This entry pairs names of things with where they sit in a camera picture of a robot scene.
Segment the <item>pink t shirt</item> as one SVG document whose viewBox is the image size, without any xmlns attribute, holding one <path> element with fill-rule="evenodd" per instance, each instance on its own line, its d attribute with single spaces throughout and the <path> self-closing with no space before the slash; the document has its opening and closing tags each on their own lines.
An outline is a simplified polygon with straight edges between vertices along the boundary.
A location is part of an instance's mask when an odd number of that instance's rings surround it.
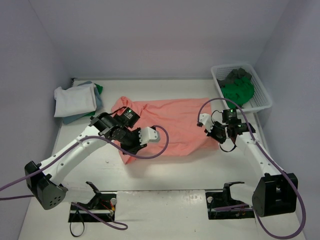
<svg viewBox="0 0 320 240">
<path fill-rule="evenodd" d="M 204 129 L 197 126 L 198 112 L 208 98 L 166 99 L 132 101 L 120 97 L 112 106 L 114 112 L 129 107 L 140 116 L 136 128 L 159 125 L 168 132 L 169 144 L 162 156 L 188 156 L 199 149 L 219 148 L 219 143 L 206 136 Z"/>
</svg>

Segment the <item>grey-blue t shirt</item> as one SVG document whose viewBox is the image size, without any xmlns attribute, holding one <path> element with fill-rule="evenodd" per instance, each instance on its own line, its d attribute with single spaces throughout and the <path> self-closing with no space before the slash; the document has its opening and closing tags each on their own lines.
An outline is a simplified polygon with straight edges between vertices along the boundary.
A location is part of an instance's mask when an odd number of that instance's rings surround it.
<svg viewBox="0 0 320 240">
<path fill-rule="evenodd" d="M 95 101 L 96 101 L 96 109 L 94 111 L 87 112 L 87 113 L 81 113 L 81 114 L 77 114 L 77 115 L 63 117 L 62 118 L 63 124 L 68 125 L 76 120 L 79 120 L 80 118 L 94 116 L 96 111 L 100 110 L 103 107 L 101 95 L 98 93 L 98 90 L 97 90 L 95 84 L 94 84 L 94 95 L 95 95 Z"/>
</svg>

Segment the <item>white laundry basket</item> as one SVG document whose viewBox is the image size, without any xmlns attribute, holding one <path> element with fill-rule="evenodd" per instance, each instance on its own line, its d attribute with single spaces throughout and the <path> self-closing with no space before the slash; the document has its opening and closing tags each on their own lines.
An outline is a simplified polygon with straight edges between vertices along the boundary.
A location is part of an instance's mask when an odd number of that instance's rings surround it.
<svg viewBox="0 0 320 240">
<path fill-rule="evenodd" d="M 220 97 L 223 98 L 224 95 L 218 84 L 218 80 L 224 80 L 232 70 L 238 70 L 239 68 L 251 74 L 251 83 L 254 87 L 254 95 L 248 102 L 242 105 L 242 110 L 245 113 L 257 113 L 270 108 L 272 106 L 272 100 L 255 69 L 249 63 L 222 64 L 210 68 L 215 87 Z"/>
</svg>

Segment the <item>white t shirt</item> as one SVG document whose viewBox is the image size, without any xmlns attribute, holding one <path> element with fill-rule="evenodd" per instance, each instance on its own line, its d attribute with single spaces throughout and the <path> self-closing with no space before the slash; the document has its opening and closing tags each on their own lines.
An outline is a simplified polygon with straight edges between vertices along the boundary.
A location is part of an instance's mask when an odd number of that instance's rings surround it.
<svg viewBox="0 0 320 240">
<path fill-rule="evenodd" d="M 93 112 L 97 109 L 95 85 L 78 85 L 68 89 L 54 90 L 55 118 L 69 117 Z"/>
</svg>

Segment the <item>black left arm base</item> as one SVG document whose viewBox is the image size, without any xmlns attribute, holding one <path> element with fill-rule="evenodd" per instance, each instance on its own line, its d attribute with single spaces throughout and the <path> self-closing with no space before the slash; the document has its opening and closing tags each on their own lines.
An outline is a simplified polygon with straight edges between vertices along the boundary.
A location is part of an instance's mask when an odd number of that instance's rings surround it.
<svg viewBox="0 0 320 240">
<path fill-rule="evenodd" d="M 87 186 L 90 186 L 91 190 L 93 190 L 93 199 L 88 203 L 78 202 L 78 204 L 105 222 L 113 222 L 115 220 L 117 193 L 115 191 L 100 191 L 90 181 L 87 181 L 86 184 Z M 68 222 L 97 223 L 98 220 L 84 210 L 71 205 Z"/>
</svg>

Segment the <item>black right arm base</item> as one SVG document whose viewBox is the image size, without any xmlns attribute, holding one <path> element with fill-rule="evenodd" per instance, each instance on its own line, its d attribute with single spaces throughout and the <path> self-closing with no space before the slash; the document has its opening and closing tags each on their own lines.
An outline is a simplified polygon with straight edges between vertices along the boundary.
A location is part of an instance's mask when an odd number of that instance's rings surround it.
<svg viewBox="0 0 320 240">
<path fill-rule="evenodd" d="M 244 184 L 242 181 L 225 183 L 222 189 L 205 190 L 207 216 L 209 220 L 254 219 L 252 208 L 240 200 L 231 197 L 233 185 Z"/>
</svg>

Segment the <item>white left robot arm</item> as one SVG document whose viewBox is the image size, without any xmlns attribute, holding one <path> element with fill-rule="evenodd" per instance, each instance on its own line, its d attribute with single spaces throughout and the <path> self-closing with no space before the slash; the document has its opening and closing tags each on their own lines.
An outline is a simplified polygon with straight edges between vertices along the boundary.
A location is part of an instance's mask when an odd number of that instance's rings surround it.
<svg viewBox="0 0 320 240">
<path fill-rule="evenodd" d="M 107 141 L 117 141 L 130 154 L 137 154 L 149 142 L 159 140 L 153 127 L 132 129 L 139 115 L 125 107 L 122 114 L 103 112 L 90 118 L 84 131 L 56 155 L 25 167 L 31 177 L 26 184 L 45 210 L 50 210 L 62 202 L 76 202 L 89 210 L 96 209 L 102 199 L 98 188 L 89 181 L 75 186 L 64 183 L 66 176 L 90 154 L 106 145 Z"/>
</svg>

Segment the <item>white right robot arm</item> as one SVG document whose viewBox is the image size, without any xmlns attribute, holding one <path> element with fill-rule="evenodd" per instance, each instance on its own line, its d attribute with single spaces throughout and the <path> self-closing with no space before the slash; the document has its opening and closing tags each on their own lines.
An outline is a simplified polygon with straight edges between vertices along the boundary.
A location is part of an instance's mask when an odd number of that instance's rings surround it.
<svg viewBox="0 0 320 240">
<path fill-rule="evenodd" d="M 278 164 L 272 164 L 266 149 L 260 145 L 256 131 L 250 123 L 242 122 L 235 109 L 222 112 L 222 122 L 214 121 L 207 113 L 200 114 L 199 124 L 204 132 L 219 144 L 230 139 L 253 167 L 258 182 L 254 187 L 243 181 L 224 184 L 221 200 L 227 206 L 242 202 L 253 208 L 259 217 L 293 213 L 297 196 L 293 187 L 298 179 L 293 173 L 284 176 Z"/>
</svg>

